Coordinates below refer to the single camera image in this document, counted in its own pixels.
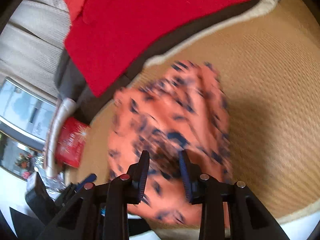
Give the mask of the orange floral small garment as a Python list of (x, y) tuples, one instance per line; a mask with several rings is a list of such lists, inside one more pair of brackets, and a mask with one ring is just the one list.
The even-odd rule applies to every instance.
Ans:
[(191, 205), (180, 174), (178, 154), (218, 181), (231, 180), (229, 115), (213, 65), (175, 62), (159, 79), (114, 96), (108, 139), (109, 178), (125, 173), (143, 151), (150, 155), (145, 192), (134, 215), (165, 224), (198, 225), (201, 206)]

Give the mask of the red gift bag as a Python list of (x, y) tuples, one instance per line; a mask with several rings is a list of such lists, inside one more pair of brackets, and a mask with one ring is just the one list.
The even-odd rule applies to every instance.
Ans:
[(76, 120), (76, 118), (68, 118), (61, 128), (57, 141), (56, 161), (78, 168), (90, 129), (88, 125)]

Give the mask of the white folded quilt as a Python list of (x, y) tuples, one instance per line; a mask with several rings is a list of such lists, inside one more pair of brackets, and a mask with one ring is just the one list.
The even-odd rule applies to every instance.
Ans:
[(52, 121), (47, 132), (47, 139), (43, 148), (43, 168), (48, 178), (57, 176), (57, 165), (55, 163), (55, 151), (63, 124), (73, 115), (76, 110), (76, 102), (70, 98), (57, 101)]

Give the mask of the white air conditioner unit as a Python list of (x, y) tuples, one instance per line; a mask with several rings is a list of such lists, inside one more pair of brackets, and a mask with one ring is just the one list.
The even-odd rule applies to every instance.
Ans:
[(6, 77), (1, 85), (1, 132), (18, 143), (42, 152), (54, 103)]

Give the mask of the beige curtain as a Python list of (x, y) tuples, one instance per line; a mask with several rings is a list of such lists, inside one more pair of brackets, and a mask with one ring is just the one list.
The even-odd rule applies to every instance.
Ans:
[(55, 101), (54, 75), (70, 25), (64, 0), (22, 0), (1, 32), (1, 81), (10, 77)]

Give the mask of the red cloth on headboard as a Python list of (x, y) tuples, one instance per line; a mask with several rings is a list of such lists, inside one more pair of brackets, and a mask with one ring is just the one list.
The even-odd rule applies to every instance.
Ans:
[(64, 0), (65, 49), (100, 96), (149, 45), (198, 18), (249, 0)]

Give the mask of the woven tan bed mat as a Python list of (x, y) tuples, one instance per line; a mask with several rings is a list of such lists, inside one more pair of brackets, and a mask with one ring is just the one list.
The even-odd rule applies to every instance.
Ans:
[[(118, 88), (90, 124), (80, 166), (68, 180), (109, 178), (114, 96), (161, 78), (177, 61), (217, 70), (229, 115), (232, 183), (244, 181), (274, 217), (319, 200), (319, 22), (303, 0), (279, 0), (269, 13), (201, 37)], [(198, 225), (146, 219), (163, 239), (197, 239)]]

